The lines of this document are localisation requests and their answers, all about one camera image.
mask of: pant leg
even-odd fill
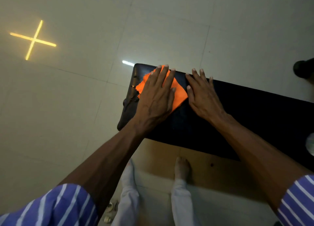
[[[132,186],[124,187],[121,193],[118,212],[112,226],[135,226],[139,212],[139,193]]]
[[[175,226],[200,226],[193,211],[190,192],[186,189],[186,181],[176,179],[171,191],[171,205]]]

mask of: black object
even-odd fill
[[[145,74],[155,68],[145,64],[134,66],[118,130],[136,112],[139,100],[136,85],[143,80]],[[186,90],[188,83],[185,73],[177,71],[175,78]],[[305,148],[306,138],[314,132],[313,103],[217,80],[214,80],[214,88],[227,113],[277,149],[314,171],[314,157]],[[175,109],[147,138],[239,160],[222,135],[193,112],[188,100]]]
[[[296,76],[308,79],[314,73],[314,58],[307,61],[297,61],[293,65],[293,71]]]

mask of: right hand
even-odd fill
[[[198,116],[217,127],[228,118],[228,114],[214,90],[213,78],[210,77],[208,82],[203,69],[200,70],[200,76],[195,68],[192,69],[192,74],[194,78],[186,74],[190,83],[190,86],[187,86],[189,104]]]

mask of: tiled floor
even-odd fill
[[[116,132],[132,67],[203,68],[215,79],[314,102],[292,65],[314,55],[312,0],[0,0],[0,213],[62,180]],[[24,60],[29,40],[43,20]],[[145,139],[133,156],[139,225],[173,225],[177,156],[203,225],[276,217],[240,162]],[[113,198],[118,199],[119,184]]]

